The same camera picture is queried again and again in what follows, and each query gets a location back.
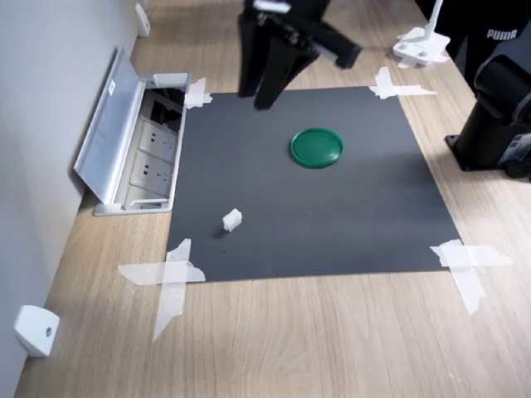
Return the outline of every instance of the power socket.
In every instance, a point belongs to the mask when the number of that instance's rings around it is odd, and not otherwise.
[[[155,156],[138,152],[134,159],[131,185],[169,197],[172,184],[172,165]]]
[[[139,148],[156,158],[173,163],[177,135],[170,129],[149,120],[144,121]]]

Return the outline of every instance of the white tape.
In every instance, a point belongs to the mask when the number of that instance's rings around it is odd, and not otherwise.
[[[369,89],[382,100],[395,95],[435,95],[435,91],[424,90],[419,85],[392,85],[389,68],[383,66],[375,77],[376,85]]]
[[[443,56],[442,54],[439,54],[438,56],[435,57],[433,61],[439,64],[442,64],[443,62],[447,62],[449,59],[450,58],[448,58],[447,56]]]
[[[210,104],[212,102],[210,93],[205,93],[206,85],[207,79],[204,77],[190,84],[188,92],[184,95],[184,104],[188,109],[194,107],[201,108],[203,104]]]
[[[441,266],[450,269],[469,314],[474,313],[481,298],[486,297],[474,267],[513,264],[512,259],[490,246],[466,246],[460,240],[450,240],[430,249],[439,256]]]
[[[406,58],[402,58],[400,63],[398,64],[398,67],[400,69],[407,69],[411,68],[412,66],[415,66],[417,63],[414,60],[408,60]]]
[[[419,85],[394,85],[396,95],[436,95],[436,91],[424,90]],[[371,85],[369,89],[376,95],[379,95],[379,88]]]
[[[391,74],[389,73],[389,68],[383,66],[378,71],[378,74],[374,76],[376,80],[376,86],[378,88],[378,94],[380,99],[384,100],[389,97],[397,95],[397,92],[394,89],[391,81]]]
[[[162,284],[158,299],[153,341],[170,321],[183,313],[186,283],[204,282],[205,274],[188,261],[192,241],[185,239],[166,254],[166,262],[119,265],[118,271],[138,286]]]
[[[227,232],[232,232],[241,224],[241,219],[242,216],[238,209],[233,209],[229,214],[223,217],[223,229]]]
[[[169,283],[205,281],[205,274],[189,261],[119,265],[118,271],[138,286],[150,286],[163,282],[165,267],[178,270],[173,271],[173,277],[168,276]]]

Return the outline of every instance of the black mat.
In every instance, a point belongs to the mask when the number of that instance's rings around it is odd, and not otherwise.
[[[397,98],[367,87],[286,91],[268,111],[213,95],[188,111],[168,250],[192,239],[207,281],[441,270],[430,245],[459,238]],[[325,127],[344,141],[324,169],[289,144]],[[222,217],[243,214],[232,233]]]

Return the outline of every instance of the green lid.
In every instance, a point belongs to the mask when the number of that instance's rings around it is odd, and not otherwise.
[[[291,154],[300,164],[311,168],[327,167],[343,153],[343,140],[327,129],[306,129],[291,140]]]

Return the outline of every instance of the wooden desk surface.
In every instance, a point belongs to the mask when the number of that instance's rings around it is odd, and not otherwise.
[[[150,0],[135,67],[188,70],[234,92],[240,9]],[[17,396],[531,395],[531,184],[457,168],[443,137],[460,132],[472,93],[452,62],[399,70],[389,55],[398,34],[425,23],[412,0],[333,0],[326,19],[363,54],[349,71],[319,59],[290,88],[371,85],[389,66],[395,84],[436,90],[400,101],[446,205],[467,245],[516,265],[478,270],[487,298],[472,316],[448,272],[194,284],[152,344],[160,288],[133,286],[117,265],[163,260],[170,216],[96,218],[89,197],[46,302],[61,317],[55,345],[27,362]]]

